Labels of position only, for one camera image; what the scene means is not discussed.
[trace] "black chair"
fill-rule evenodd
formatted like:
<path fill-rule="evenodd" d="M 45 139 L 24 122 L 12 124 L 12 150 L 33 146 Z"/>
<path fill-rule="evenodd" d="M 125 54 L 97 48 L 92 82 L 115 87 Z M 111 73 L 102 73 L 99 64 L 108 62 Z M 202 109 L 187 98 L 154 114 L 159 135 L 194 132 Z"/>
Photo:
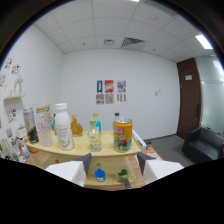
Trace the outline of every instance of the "black chair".
<path fill-rule="evenodd" d="M 219 134 L 198 127 L 187 133 L 182 152 L 196 163 L 223 157 L 224 138 Z"/>

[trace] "wooden door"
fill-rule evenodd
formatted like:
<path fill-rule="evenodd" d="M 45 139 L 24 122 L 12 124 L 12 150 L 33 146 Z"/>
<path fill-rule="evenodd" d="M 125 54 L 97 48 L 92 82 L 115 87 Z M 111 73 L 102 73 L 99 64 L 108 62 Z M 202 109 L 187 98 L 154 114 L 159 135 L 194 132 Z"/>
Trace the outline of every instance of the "wooden door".
<path fill-rule="evenodd" d="M 180 81 L 180 114 L 177 135 L 185 139 L 190 129 L 200 124 L 201 84 L 194 58 L 177 63 Z"/>

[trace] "white bottle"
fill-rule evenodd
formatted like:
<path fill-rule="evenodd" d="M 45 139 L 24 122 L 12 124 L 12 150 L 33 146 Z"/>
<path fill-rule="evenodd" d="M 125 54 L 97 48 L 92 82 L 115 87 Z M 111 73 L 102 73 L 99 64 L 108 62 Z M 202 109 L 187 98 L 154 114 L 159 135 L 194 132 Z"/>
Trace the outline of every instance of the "white bottle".
<path fill-rule="evenodd" d="M 71 121 L 67 112 L 67 103 L 55 104 L 55 129 L 58 136 L 60 148 L 71 150 L 74 148 L 72 138 Z"/>

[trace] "yellow shelf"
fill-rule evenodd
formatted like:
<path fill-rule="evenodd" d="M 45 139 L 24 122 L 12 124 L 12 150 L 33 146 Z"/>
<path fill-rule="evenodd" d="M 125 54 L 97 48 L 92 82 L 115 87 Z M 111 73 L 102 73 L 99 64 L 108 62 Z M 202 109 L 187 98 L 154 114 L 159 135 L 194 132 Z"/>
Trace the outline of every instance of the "yellow shelf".
<path fill-rule="evenodd" d="M 65 156 L 65 155 L 56 155 L 52 154 L 48 160 L 43 164 L 42 169 L 46 169 L 48 166 L 55 164 L 55 160 L 59 160 L 60 163 L 69 162 L 74 157 Z M 106 180 L 104 182 L 97 182 L 95 177 L 96 164 L 100 163 L 101 168 L 105 171 Z M 119 183 L 116 181 L 115 172 L 117 170 L 121 171 L 122 169 L 127 169 L 128 171 L 128 180 L 130 183 L 134 183 L 135 174 L 131 167 L 128 157 L 108 157 L 108 158 L 100 158 L 93 157 L 90 163 L 88 175 L 86 177 L 86 182 L 84 187 L 96 187 L 100 189 L 100 187 L 120 187 L 124 189 L 124 183 Z"/>
<path fill-rule="evenodd" d="M 24 97 L 24 96 L 25 96 L 25 95 L 22 95 L 22 96 L 8 96 L 8 97 L 4 98 L 4 100 L 21 98 L 21 97 Z"/>
<path fill-rule="evenodd" d="M 28 146 L 37 149 L 46 151 L 49 153 L 56 153 L 67 156 L 84 156 L 90 153 L 89 142 L 88 142 L 88 132 L 83 132 L 81 137 L 73 137 L 75 147 L 69 151 L 63 151 L 60 149 L 57 136 L 54 135 L 52 131 L 53 144 L 50 147 L 44 147 L 41 145 L 40 141 L 35 144 L 27 143 Z M 100 152 L 91 153 L 92 157 L 107 157 L 107 156 L 130 156 L 141 152 L 142 149 L 138 145 L 135 138 L 132 138 L 131 149 L 128 152 L 119 153 L 114 150 L 114 139 L 112 131 L 102 131 L 102 150 Z"/>

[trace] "ceiling tile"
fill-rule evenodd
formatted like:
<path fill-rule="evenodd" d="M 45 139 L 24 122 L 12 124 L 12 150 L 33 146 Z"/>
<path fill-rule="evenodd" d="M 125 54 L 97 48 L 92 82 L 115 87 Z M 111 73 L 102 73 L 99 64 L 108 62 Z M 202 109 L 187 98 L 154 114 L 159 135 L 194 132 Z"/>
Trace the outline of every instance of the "ceiling tile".
<path fill-rule="evenodd" d="M 164 52 L 167 48 L 159 46 L 157 44 L 149 42 L 144 49 L 142 50 L 143 52 L 149 53 L 149 54 L 155 54 L 159 55 L 162 52 Z"/>
<path fill-rule="evenodd" d="M 94 36 L 93 20 L 82 20 L 61 27 L 69 40 Z"/>
<path fill-rule="evenodd" d="M 124 37 L 119 36 L 96 36 L 98 48 L 121 48 Z M 104 40 L 114 40 L 113 45 L 104 45 Z"/>
<path fill-rule="evenodd" d="M 71 40 L 70 42 L 76 51 L 83 51 L 96 48 L 95 37 L 83 37 L 80 39 Z"/>
<path fill-rule="evenodd" d="M 74 51 L 74 48 L 69 41 L 58 44 L 58 47 L 66 54 Z"/>
<path fill-rule="evenodd" d="M 151 42 L 169 48 L 172 47 L 174 44 L 179 43 L 180 41 L 177 38 L 168 34 L 167 32 L 161 30 L 152 38 Z"/>
<path fill-rule="evenodd" d="M 177 20 L 173 20 L 168 23 L 165 27 L 163 27 L 163 30 L 170 33 L 179 40 L 185 40 L 192 36 L 192 33 Z"/>
<path fill-rule="evenodd" d="M 60 10 L 52 12 L 55 20 L 60 26 L 92 18 L 92 6 L 90 1 L 63 7 Z"/>
<path fill-rule="evenodd" d="M 60 44 L 62 42 L 67 41 L 66 36 L 64 35 L 64 33 L 62 32 L 61 28 L 57 28 L 49 33 L 47 33 L 47 35 L 56 43 L 56 44 Z"/>
<path fill-rule="evenodd" d="M 46 16 L 41 17 L 36 22 L 36 25 L 45 33 L 48 33 L 59 27 L 51 14 L 47 14 Z"/>
<path fill-rule="evenodd" d="M 129 20 L 114 18 L 95 19 L 96 35 L 124 36 Z"/>
<path fill-rule="evenodd" d="M 204 49 L 196 37 L 190 37 L 184 40 L 183 43 L 185 43 L 193 51 L 200 51 Z"/>
<path fill-rule="evenodd" d="M 180 55 L 178 55 L 177 53 L 175 53 L 171 50 L 166 50 L 162 54 L 160 54 L 159 56 L 167 58 L 169 60 L 174 60 L 174 59 L 180 57 Z"/>
<path fill-rule="evenodd" d="M 188 54 L 190 52 L 192 52 L 192 49 L 189 48 L 187 45 L 185 45 L 184 43 L 180 42 L 174 46 L 172 46 L 170 48 L 170 50 L 176 52 L 177 54 L 179 55 L 185 55 L 185 54 Z"/>
<path fill-rule="evenodd" d="M 132 20 L 144 22 L 144 23 L 156 26 L 158 28 L 164 27 L 172 19 L 173 17 L 168 15 L 167 13 L 155 7 L 152 7 L 152 6 L 150 7 L 144 3 L 139 4 L 138 8 L 136 9 L 132 17 Z"/>
<path fill-rule="evenodd" d="M 151 26 L 145 23 L 136 22 L 136 21 L 131 21 L 125 36 L 130 38 L 149 41 L 158 32 L 159 32 L 159 29 L 154 26 Z"/>
<path fill-rule="evenodd" d="M 137 5 L 137 2 L 132 1 L 93 0 L 93 14 L 95 18 L 115 17 L 130 19 Z"/>
<path fill-rule="evenodd" d="M 185 26 L 194 36 L 198 35 L 200 32 L 196 27 L 193 26 L 190 22 L 188 22 L 185 18 L 182 16 L 176 16 L 175 19 L 180 22 L 183 26 Z"/>

